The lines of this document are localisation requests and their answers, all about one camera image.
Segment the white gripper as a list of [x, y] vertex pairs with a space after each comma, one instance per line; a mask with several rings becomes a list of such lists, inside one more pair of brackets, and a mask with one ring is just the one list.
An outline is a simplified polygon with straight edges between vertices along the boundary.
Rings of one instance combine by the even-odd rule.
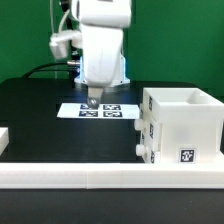
[[89, 86], [87, 105], [97, 109], [103, 89], [129, 83], [122, 54], [123, 30], [131, 23], [131, 0], [71, 0], [50, 38], [55, 59], [68, 57], [68, 44], [82, 50], [81, 77]]

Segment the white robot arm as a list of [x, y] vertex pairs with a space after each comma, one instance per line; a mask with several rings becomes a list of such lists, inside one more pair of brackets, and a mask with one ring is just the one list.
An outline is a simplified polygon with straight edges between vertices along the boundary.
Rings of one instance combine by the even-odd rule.
[[129, 83], [125, 77], [123, 30], [131, 24], [131, 0], [69, 0], [49, 46], [55, 59], [68, 56], [69, 44], [82, 50], [82, 81], [87, 105], [97, 109], [106, 88]]

